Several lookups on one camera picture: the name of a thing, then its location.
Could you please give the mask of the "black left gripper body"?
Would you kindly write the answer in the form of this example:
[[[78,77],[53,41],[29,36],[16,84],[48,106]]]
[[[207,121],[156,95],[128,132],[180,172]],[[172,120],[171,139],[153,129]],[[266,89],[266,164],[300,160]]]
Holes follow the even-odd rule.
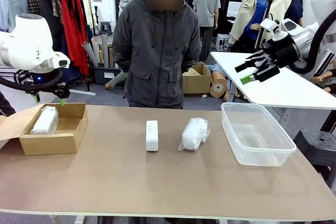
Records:
[[[62,73],[31,73],[32,82],[25,81],[27,90],[54,93],[57,84],[62,83]]]

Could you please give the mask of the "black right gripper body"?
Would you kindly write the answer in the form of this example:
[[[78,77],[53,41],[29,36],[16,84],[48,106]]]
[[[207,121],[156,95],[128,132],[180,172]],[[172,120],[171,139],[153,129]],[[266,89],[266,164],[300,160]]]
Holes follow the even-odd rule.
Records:
[[[300,52],[291,36],[266,41],[266,53],[279,68],[287,67],[299,60]]]

